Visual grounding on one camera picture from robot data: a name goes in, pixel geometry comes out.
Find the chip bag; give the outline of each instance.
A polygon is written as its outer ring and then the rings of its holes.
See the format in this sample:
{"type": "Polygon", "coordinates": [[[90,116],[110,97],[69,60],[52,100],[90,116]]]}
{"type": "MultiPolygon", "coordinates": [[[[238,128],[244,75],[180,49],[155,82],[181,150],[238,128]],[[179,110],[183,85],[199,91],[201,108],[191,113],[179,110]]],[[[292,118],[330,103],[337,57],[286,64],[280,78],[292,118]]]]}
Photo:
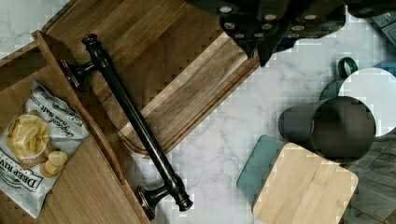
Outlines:
{"type": "Polygon", "coordinates": [[[34,81],[26,105],[0,136],[0,190],[32,217],[89,134],[66,102],[34,81]]]}

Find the black metal handle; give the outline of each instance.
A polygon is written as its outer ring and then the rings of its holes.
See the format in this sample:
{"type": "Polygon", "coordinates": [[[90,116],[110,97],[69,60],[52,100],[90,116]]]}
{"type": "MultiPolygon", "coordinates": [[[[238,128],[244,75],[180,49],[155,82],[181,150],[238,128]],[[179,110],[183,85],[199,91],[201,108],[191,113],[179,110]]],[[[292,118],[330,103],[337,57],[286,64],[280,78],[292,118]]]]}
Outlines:
{"type": "Polygon", "coordinates": [[[140,141],[145,146],[148,155],[153,160],[161,177],[163,178],[164,186],[148,190],[146,188],[138,188],[139,196],[141,197],[142,207],[145,209],[150,219],[154,218],[156,204],[167,194],[171,194],[179,206],[180,211],[187,211],[192,207],[192,201],[187,194],[183,181],[175,173],[172,165],[166,159],[160,144],[154,137],[149,125],[146,123],[140,110],[137,108],[132,96],[123,85],[118,73],[116,72],[113,62],[108,53],[102,48],[96,35],[86,35],[82,39],[82,43],[86,46],[87,51],[91,55],[92,62],[85,65],[75,66],[63,61],[66,68],[66,74],[69,80],[75,84],[76,87],[81,88],[87,76],[94,70],[94,68],[102,73],[106,83],[115,95],[117,101],[120,103],[126,117],[131,122],[134,130],[137,133],[140,141]]]}

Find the brand logo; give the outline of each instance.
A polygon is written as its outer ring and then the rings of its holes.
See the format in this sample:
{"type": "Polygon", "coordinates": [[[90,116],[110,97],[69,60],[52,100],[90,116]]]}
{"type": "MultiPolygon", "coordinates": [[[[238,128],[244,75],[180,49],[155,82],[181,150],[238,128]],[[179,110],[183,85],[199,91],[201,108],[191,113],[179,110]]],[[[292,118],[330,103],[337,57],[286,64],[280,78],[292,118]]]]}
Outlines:
{"type": "Polygon", "coordinates": [[[31,170],[23,170],[21,166],[12,160],[0,149],[0,176],[11,187],[20,189],[24,187],[29,191],[35,192],[43,180],[42,177],[35,175],[31,170]]]}

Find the green mug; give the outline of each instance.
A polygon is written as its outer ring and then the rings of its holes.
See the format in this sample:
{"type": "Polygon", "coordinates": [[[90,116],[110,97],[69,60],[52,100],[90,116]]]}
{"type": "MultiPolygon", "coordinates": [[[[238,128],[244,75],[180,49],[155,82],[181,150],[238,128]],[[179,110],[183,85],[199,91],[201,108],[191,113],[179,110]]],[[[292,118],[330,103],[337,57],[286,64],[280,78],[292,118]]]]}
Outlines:
{"type": "Polygon", "coordinates": [[[341,89],[341,86],[343,85],[344,81],[347,79],[347,77],[350,75],[347,74],[347,70],[345,68],[345,64],[348,65],[350,69],[350,74],[353,74],[354,72],[358,71],[358,66],[356,65],[355,61],[353,61],[352,58],[345,57],[338,62],[338,73],[339,77],[335,77],[335,81],[329,83],[329,85],[326,86],[326,88],[323,90],[323,92],[320,95],[319,100],[327,100],[331,99],[333,97],[337,97],[338,93],[341,89]]]}

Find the gray cup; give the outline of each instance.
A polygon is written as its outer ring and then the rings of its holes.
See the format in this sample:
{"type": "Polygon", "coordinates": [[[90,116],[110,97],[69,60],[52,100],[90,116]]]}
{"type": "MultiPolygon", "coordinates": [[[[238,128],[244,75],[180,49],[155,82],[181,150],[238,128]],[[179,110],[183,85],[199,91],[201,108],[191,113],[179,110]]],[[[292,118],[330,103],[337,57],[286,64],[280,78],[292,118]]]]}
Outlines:
{"type": "Polygon", "coordinates": [[[361,158],[375,138],[369,108],[351,97],[335,97],[287,109],[278,120],[283,138],[343,164],[361,158]]]}

